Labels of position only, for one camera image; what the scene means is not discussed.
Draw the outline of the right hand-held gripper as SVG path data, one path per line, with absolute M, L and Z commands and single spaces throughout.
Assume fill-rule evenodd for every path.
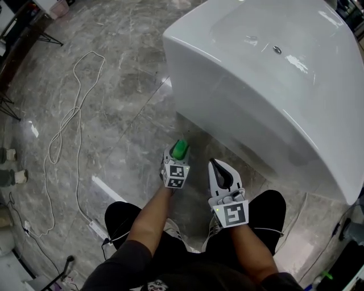
M 229 228 L 248 224 L 249 201 L 245 199 L 245 188 L 238 171 L 226 162 L 211 158 L 208 173 L 212 195 L 208 204 L 220 226 Z

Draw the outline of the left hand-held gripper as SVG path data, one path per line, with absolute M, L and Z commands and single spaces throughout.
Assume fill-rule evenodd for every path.
M 185 149 L 184 159 L 176 158 L 175 147 L 177 142 L 169 145 L 163 153 L 163 159 L 160 167 L 160 178 L 166 188 L 182 189 L 190 170 L 189 157 L 191 147 L 188 145 Z

